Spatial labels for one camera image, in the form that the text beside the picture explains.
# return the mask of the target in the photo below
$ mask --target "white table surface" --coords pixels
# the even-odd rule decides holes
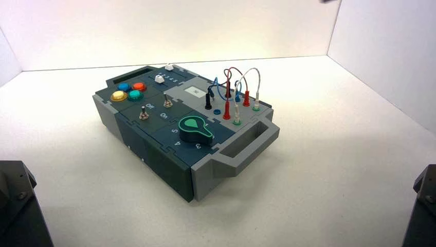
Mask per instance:
[[[56,246],[399,246],[436,138],[328,57],[252,66],[279,138],[187,203],[101,123],[92,95],[139,66],[25,72],[0,87],[0,160],[23,160]],[[256,82],[251,80],[251,88]]]

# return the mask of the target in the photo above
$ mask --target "bolt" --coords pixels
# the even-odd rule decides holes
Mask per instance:
[[[16,195],[16,199],[21,201],[22,199],[27,197],[27,192],[20,192],[18,195]]]
[[[436,203],[436,198],[432,197],[432,196],[425,196],[425,200],[427,200],[427,202],[434,204]]]

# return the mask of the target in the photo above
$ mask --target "white wall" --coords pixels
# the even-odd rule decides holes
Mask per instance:
[[[339,1],[1,0],[23,70],[325,55]]]
[[[21,72],[20,65],[0,29],[0,86]]]
[[[328,53],[433,133],[435,13],[435,0],[343,0]]]

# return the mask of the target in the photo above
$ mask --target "red wire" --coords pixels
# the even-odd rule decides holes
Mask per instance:
[[[237,69],[236,67],[230,67],[230,68],[228,68],[228,69],[227,69],[227,74],[225,74],[225,72],[224,72],[224,74],[225,74],[226,77],[227,77],[227,81],[226,81],[226,91],[227,91],[228,88],[230,88],[230,78],[231,78],[231,76],[229,77],[229,75],[231,75],[231,72],[230,72],[231,69],[236,69],[236,71],[238,71],[239,74],[241,74],[241,76],[243,75],[242,72],[241,72],[239,69]],[[245,82],[245,88],[246,88],[246,90],[248,91],[247,81],[245,80],[245,78],[243,78],[243,79],[244,79],[244,82]]]

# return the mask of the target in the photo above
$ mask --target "yellow push button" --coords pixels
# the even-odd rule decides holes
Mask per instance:
[[[112,101],[123,101],[125,99],[127,99],[127,94],[124,91],[115,91],[111,95]]]

